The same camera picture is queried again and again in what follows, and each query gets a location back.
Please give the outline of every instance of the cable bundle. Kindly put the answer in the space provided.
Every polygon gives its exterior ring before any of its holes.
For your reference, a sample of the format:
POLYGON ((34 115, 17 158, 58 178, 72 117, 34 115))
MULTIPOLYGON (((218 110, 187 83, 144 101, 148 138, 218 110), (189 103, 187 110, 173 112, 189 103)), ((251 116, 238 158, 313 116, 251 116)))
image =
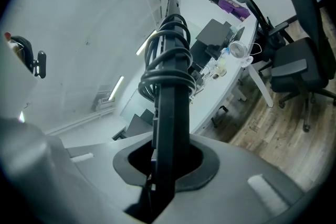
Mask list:
POLYGON ((185 19, 180 14, 172 14, 162 21, 159 31, 152 35, 146 44, 145 48, 145 66, 146 71, 141 76, 141 81, 138 85, 139 93, 146 99, 154 102, 156 97, 156 89, 161 84, 171 84, 171 85, 186 85, 189 87, 189 94, 193 95, 196 91, 196 83, 192 76, 187 72, 174 70, 174 69, 162 69, 156 68, 159 64, 164 61, 175 57, 176 54, 183 54, 187 59, 188 68, 193 62, 192 55, 190 53, 190 32, 187 28, 185 19), (181 19, 183 23, 172 21, 174 17, 181 19), (187 40, 178 32, 170 30, 174 26, 181 27, 187 36, 187 40), (156 57, 157 47, 159 44, 160 37, 170 37, 177 38, 183 44, 183 47, 175 47, 173 49, 164 51, 158 57, 156 57))

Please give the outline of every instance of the ceiling light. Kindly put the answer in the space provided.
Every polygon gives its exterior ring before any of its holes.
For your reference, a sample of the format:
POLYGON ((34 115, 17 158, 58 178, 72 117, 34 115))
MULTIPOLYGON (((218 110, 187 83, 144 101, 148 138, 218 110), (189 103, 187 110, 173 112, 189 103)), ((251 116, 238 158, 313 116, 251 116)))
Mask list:
POLYGON ((110 97, 109 97, 109 101, 112 99, 112 97, 114 96, 115 92, 117 91, 117 88, 119 87, 120 83, 122 82, 122 80, 124 79, 123 76, 121 76, 117 82, 117 85, 115 85, 110 97))
POLYGON ((25 117, 23 117, 22 111, 21 111, 21 114, 20 114, 20 117, 19 117, 19 121, 25 122, 25 117))
POLYGON ((149 37, 148 37, 148 38, 145 40, 145 42, 141 45, 140 49, 138 49, 136 55, 139 55, 139 54, 143 51, 143 49, 146 47, 146 44, 147 44, 148 39, 149 39, 152 35, 154 35, 155 33, 156 33, 156 30, 154 30, 154 31, 149 35, 149 37))

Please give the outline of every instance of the chair armrest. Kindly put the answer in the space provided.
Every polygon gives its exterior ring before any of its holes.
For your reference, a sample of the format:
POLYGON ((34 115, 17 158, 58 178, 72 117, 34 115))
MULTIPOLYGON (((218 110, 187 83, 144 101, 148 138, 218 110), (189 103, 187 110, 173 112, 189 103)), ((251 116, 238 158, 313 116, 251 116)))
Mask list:
POLYGON ((275 28, 273 28, 270 32, 268 32, 268 36, 272 36, 276 33, 279 33, 280 31, 284 30, 288 27, 287 22, 283 22, 282 24, 277 25, 275 28))
POLYGON ((301 59, 283 66, 272 68, 271 76, 273 78, 293 77, 297 74, 305 72, 307 69, 307 61, 305 59, 301 59))

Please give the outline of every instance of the fan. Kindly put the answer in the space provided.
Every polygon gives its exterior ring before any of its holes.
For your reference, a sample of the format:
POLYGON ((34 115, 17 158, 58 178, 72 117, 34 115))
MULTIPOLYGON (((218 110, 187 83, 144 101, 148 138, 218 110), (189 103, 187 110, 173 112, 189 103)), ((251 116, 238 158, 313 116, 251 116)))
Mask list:
POLYGON ((229 45, 230 53, 237 59, 241 59, 241 67, 245 68, 253 61, 253 56, 249 55, 247 48, 241 41, 233 41, 229 45))

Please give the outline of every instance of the office chair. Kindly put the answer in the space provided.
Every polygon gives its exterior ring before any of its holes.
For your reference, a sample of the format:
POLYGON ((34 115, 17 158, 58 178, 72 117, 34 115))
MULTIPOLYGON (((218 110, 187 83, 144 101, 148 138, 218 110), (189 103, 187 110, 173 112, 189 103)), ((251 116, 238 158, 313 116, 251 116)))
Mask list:
POLYGON ((272 59, 275 51, 286 45, 286 41, 284 40, 284 38, 288 41, 288 43, 293 42, 293 39, 285 31, 285 28, 288 27, 288 23, 284 22, 279 26, 274 27, 268 17, 267 20, 264 18, 259 7, 253 0, 236 0, 236 1, 240 3, 246 3, 249 10, 253 13, 253 15, 257 18, 259 22, 261 29, 259 29, 258 32, 262 35, 262 38, 266 40, 266 44, 263 48, 260 60, 270 62, 258 70, 259 75, 262 76, 263 74, 261 72, 266 68, 272 66, 272 59))
POLYGON ((271 87, 274 92, 290 92, 279 101, 281 108, 293 97, 298 95, 304 97, 303 130, 308 132, 310 92, 333 98, 333 105, 336 105, 336 94, 324 89, 329 80, 334 78, 336 60, 323 31, 317 1, 291 1, 299 23, 309 38, 301 38, 276 51, 271 70, 271 87))

